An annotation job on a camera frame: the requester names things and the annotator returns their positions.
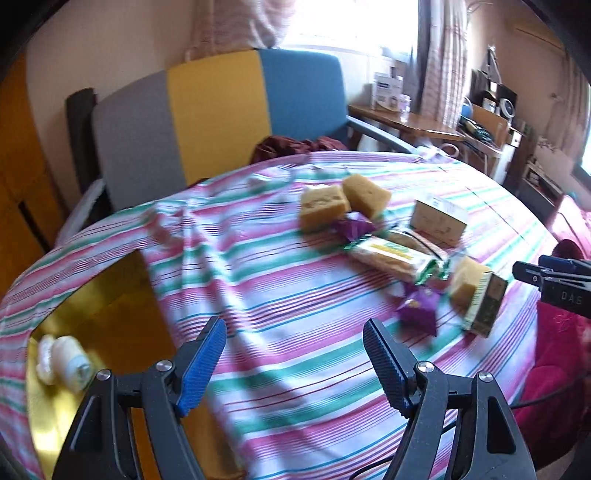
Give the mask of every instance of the chair armrest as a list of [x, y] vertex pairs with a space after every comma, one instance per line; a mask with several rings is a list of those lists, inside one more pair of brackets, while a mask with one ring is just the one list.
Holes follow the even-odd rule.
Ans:
[[84, 195], [67, 218], [64, 226], [61, 227], [60, 233], [57, 234], [56, 247], [63, 245], [70, 237], [82, 230], [92, 207], [104, 191], [104, 179], [97, 179], [90, 184], [88, 190], [84, 192]]
[[414, 153], [415, 148], [411, 144], [400, 140], [399, 138], [379, 129], [378, 127], [374, 127], [363, 120], [359, 120], [358, 118], [347, 115], [347, 125], [352, 127], [354, 130], [357, 130], [361, 134], [367, 135], [368, 137], [383, 143], [387, 147], [392, 148], [392, 150], [395, 152]]

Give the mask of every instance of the black cable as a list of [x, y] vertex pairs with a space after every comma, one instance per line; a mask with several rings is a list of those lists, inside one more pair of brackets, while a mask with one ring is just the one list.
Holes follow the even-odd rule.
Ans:
[[[585, 373], [583, 375], [580, 375], [577, 378], [575, 378], [568, 385], [565, 385], [565, 386], [559, 388], [558, 390], [554, 390], [552, 393], [544, 395], [543, 397], [536, 398], [535, 400], [528, 400], [528, 401], [521, 402], [521, 403], [515, 403], [515, 404], [511, 405], [511, 410], [517, 410], [518, 408], [531, 407], [533, 405], [537, 405], [539, 403], [548, 401], [551, 398], [554, 398], [554, 397], [566, 392], [567, 390], [570, 390], [577, 383], [579, 383], [581, 380], [584, 380], [586, 377], [588, 377], [590, 375], [591, 375], [590, 373]], [[448, 425], [446, 425], [445, 427], [443, 427], [441, 434], [443, 435], [444, 433], [449, 432], [452, 428], [455, 428], [455, 426], [456, 426], [456, 421], [454, 420], [453, 422], [451, 422]], [[394, 455], [390, 455], [390, 456], [384, 457], [381, 460], [378, 460], [374, 463], [370, 463], [369, 465], [366, 465], [363, 468], [360, 468], [359, 470], [353, 472], [353, 474], [351, 474], [351, 476], [349, 477], [349, 480], [353, 480], [353, 479], [357, 478], [359, 475], [367, 472], [368, 470], [371, 470], [372, 468], [376, 468], [377, 466], [391, 462], [393, 459], [394, 459]]]
[[388, 457], [382, 458], [381, 460], [378, 460], [377, 462], [365, 465], [363, 468], [360, 468], [359, 470], [354, 472], [353, 475], [349, 477], [349, 480], [353, 480], [355, 477], [361, 475], [362, 473], [365, 473], [368, 470], [371, 470], [372, 468], [376, 468], [377, 466], [383, 465], [384, 463], [391, 462], [392, 460], [394, 460], [394, 455], [390, 455]]

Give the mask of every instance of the pink and green striped cloth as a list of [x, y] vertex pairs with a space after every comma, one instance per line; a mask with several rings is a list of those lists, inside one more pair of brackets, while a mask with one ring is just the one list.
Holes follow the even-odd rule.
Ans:
[[[349, 258], [331, 231], [298, 230], [302, 191], [353, 173], [392, 191], [382, 226], [407, 221], [420, 191], [468, 210], [454, 259], [470, 255], [509, 280], [490, 338], [465, 335], [445, 297], [436, 338], [403, 329], [395, 313], [398, 282]], [[193, 339], [211, 315], [228, 324], [209, 395], [249, 476], [347, 478], [391, 455], [405, 426], [363, 350], [364, 322], [382, 320], [419, 359], [444, 372], [492, 372], [511, 400], [533, 363], [539, 298], [534, 287], [512, 278], [511, 267], [536, 261], [555, 244], [516, 198], [457, 161], [320, 152], [245, 167], [116, 213], [20, 276], [0, 306], [0, 433], [31, 476], [42, 477], [27, 422], [27, 339], [68, 295], [140, 249], [178, 345]], [[452, 436], [441, 442], [434, 477], [446, 468]], [[361, 478], [381, 478], [386, 467]]]

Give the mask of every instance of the chair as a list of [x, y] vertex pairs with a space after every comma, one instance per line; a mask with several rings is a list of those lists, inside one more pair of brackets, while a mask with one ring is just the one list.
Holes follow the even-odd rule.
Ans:
[[[104, 189], [114, 211], [166, 197], [249, 163], [269, 135], [322, 135], [347, 144], [348, 127], [394, 151], [414, 147], [347, 116], [332, 55], [251, 50], [184, 63], [95, 104], [92, 89], [66, 102], [82, 200], [57, 245], [80, 230]], [[96, 221], [108, 215], [104, 197]]]

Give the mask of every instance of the green snack wrapper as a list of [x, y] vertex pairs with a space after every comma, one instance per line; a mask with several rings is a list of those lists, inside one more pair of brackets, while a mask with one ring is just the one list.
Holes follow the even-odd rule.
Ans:
[[345, 251], [366, 265], [415, 285], [424, 285], [438, 269], [430, 255], [373, 235], [351, 242]]
[[437, 261], [437, 272], [435, 276], [443, 281], [449, 278], [451, 273], [449, 255], [417, 232], [406, 227], [392, 227], [389, 230], [381, 231], [378, 235], [393, 243], [404, 245], [405, 247], [432, 256]]

